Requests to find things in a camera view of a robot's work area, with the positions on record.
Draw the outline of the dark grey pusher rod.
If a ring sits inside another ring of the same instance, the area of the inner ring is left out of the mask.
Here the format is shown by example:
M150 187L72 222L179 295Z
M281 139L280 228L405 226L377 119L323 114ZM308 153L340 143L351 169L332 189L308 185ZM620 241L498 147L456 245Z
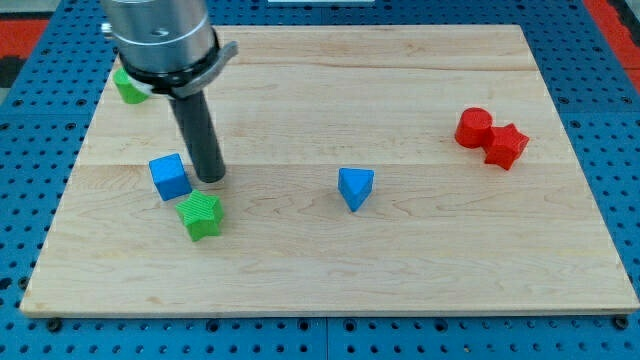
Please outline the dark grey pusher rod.
M204 93L170 99L169 103L198 179L220 181L226 167Z

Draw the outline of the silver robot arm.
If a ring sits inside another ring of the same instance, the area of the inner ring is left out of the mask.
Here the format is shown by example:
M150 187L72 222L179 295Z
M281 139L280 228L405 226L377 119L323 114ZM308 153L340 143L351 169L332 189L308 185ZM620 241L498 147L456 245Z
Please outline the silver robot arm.
M221 43L203 0L101 0L102 25L139 91L169 100L198 179L226 174L204 89L239 52Z

